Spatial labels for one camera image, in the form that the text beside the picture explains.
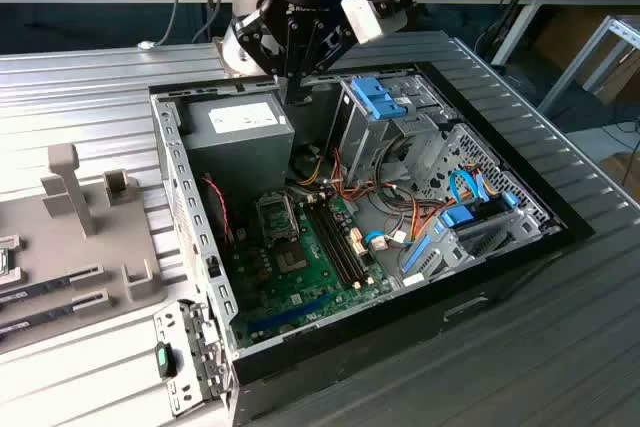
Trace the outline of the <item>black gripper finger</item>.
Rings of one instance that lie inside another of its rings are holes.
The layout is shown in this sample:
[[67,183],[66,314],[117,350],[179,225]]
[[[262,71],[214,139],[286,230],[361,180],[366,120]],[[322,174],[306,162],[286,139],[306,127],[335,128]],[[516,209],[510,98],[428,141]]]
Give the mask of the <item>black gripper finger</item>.
[[317,22],[303,51],[297,88],[307,77],[326,73],[355,43],[353,28],[348,21],[341,21],[331,31],[320,28]]
[[260,11],[256,10],[244,18],[232,21],[232,31],[248,57],[271,75],[279,88],[279,98],[283,103],[292,100],[290,88],[295,86],[287,69],[287,54],[269,31]]

